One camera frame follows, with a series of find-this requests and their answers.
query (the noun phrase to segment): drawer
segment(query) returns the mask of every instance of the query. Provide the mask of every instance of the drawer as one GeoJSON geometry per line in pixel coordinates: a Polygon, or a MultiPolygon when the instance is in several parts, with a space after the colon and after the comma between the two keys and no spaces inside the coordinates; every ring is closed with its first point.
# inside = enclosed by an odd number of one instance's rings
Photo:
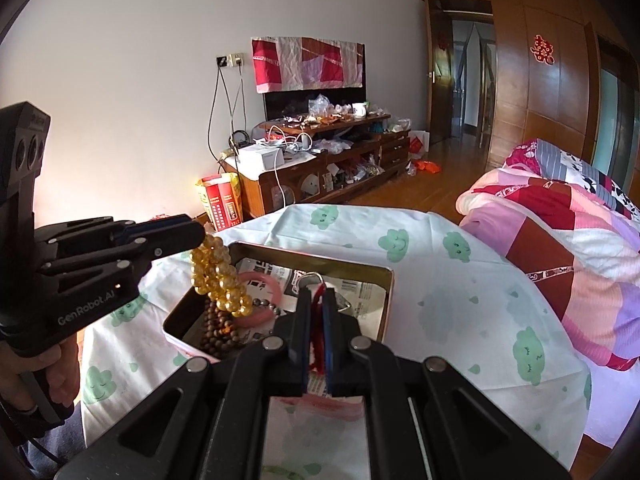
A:
{"type": "Polygon", "coordinates": [[[380,156],[387,153],[401,152],[402,150],[409,149],[409,137],[402,137],[401,139],[388,142],[380,146],[380,156]]]}
{"type": "Polygon", "coordinates": [[[380,166],[386,170],[391,166],[396,166],[408,160],[409,145],[399,148],[398,150],[391,150],[390,152],[383,153],[382,156],[380,156],[380,166]]]}
{"type": "Polygon", "coordinates": [[[409,139],[409,132],[396,132],[393,134],[384,134],[380,136],[380,146],[384,149],[402,140],[409,139]]]}

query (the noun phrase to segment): human hand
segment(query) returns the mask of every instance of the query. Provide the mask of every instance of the human hand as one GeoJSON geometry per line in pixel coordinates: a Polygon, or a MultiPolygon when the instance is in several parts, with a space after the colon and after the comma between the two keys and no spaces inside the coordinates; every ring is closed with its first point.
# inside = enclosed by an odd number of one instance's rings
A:
{"type": "Polygon", "coordinates": [[[52,402],[70,406],[80,389],[78,345],[72,336],[39,356],[18,357],[6,342],[0,342],[0,396],[16,409],[29,411],[35,402],[20,378],[23,372],[46,368],[52,402]]]}

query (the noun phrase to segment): wooden shelf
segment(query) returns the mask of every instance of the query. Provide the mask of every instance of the wooden shelf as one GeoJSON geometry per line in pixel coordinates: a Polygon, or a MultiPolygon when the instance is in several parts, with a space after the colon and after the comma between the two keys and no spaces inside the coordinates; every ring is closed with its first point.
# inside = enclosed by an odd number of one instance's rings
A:
{"type": "Polygon", "coordinates": [[[393,168],[389,168],[384,173],[379,175],[370,176],[369,178],[365,178],[359,182],[355,182],[354,184],[349,184],[348,186],[343,187],[342,189],[336,189],[327,193],[324,196],[321,196],[316,202],[317,203],[340,203],[346,200],[349,200],[351,197],[359,195],[365,192],[367,189],[372,189],[374,187],[381,186],[387,180],[396,176],[399,171],[404,170],[406,163],[398,164],[393,168]]]}
{"type": "MultiPolygon", "coordinates": [[[[382,118],[371,118],[367,120],[367,123],[379,121],[382,118]]],[[[344,125],[331,125],[334,129],[343,127],[344,125]]],[[[406,160],[408,155],[408,137],[406,132],[400,132],[396,134],[371,134],[372,140],[361,140],[352,145],[351,149],[344,150],[337,155],[331,155],[326,150],[322,151],[316,158],[302,162],[295,166],[289,166],[288,168],[281,168],[278,170],[279,181],[276,179],[274,171],[267,171],[261,173],[258,180],[251,180],[245,177],[243,174],[239,174],[240,183],[242,187],[242,209],[246,215],[246,218],[256,218],[258,216],[271,213],[275,210],[274,190],[281,184],[283,187],[287,187],[293,192],[294,197],[298,203],[341,203],[351,200],[355,196],[368,191],[374,187],[384,184],[387,180],[404,172],[406,166],[406,160]],[[395,148],[395,141],[404,142],[406,146],[402,146],[402,153],[398,148],[398,160],[396,157],[389,158],[388,154],[395,148]],[[385,169],[385,173],[370,176],[350,184],[342,189],[335,189],[327,191],[325,188],[325,179],[329,178],[329,172],[327,165],[332,163],[339,163],[343,160],[349,160],[350,158],[363,155],[365,153],[373,154],[374,160],[377,164],[385,169]],[[313,196],[305,197],[302,191],[302,187],[306,179],[311,175],[315,175],[319,180],[319,193],[313,196]]],[[[232,173],[236,172],[236,168],[232,167],[228,162],[223,161],[222,167],[225,171],[232,173]]]]}
{"type": "Polygon", "coordinates": [[[362,155],[363,153],[375,152],[379,148],[380,144],[376,140],[361,140],[360,142],[354,142],[348,150],[343,150],[336,155],[328,153],[326,156],[326,163],[342,162],[343,160],[349,160],[354,156],[362,155]]]}
{"type": "Polygon", "coordinates": [[[302,129],[302,128],[292,128],[291,126],[287,126],[285,123],[280,121],[267,121],[265,123],[259,124],[259,128],[263,128],[264,130],[269,131],[274,124],[279,127],[283,132],[289,135],[299,135],[299,134],[309,134],[313,137],[314,134],[319,134],[322,132],[330,132],[332,130],[343,130],[345,128],[352,128],[354,126],[362,126],[363,124],[371,124],[377,123],[378,121],[384,121],[385,119],[389,119],[391,115],[385,114],[380,116],[371,116],[365,119],[357,119],[353,121],[336,121],[333,124],[321,124],[312,128],[310,126],[302,129]]]}

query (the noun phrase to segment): pink quilt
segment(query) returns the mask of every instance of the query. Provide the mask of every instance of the pink quilt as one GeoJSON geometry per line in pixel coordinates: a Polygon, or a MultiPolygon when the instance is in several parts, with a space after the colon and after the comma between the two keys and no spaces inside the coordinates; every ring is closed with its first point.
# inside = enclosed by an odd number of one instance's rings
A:
{"type": "Polygon", "coordinates": [[[579,184],[528,168],[481,177],[456,203],[460,227],[521,269],[574,348],[628,370],[640,356],[640,224],[579,184]]]}
{"type": "Polygon", "coordinates": [[[258,94],[359,88],[364,46],[314,38],[253,38],[258,94]]]}

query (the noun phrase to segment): pillow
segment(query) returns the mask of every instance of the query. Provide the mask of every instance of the pillow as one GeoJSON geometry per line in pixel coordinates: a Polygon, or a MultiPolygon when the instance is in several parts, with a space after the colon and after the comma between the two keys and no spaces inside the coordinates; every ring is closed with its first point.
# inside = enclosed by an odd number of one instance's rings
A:
{"type": "Polygon", "coordinates": [[[543,178],[577,184],[604,200],[612,211],[640,222],[640,210],[610,177],[546,140],[532,139],[516,146],[503,167],[530,170],[543,178]]]}

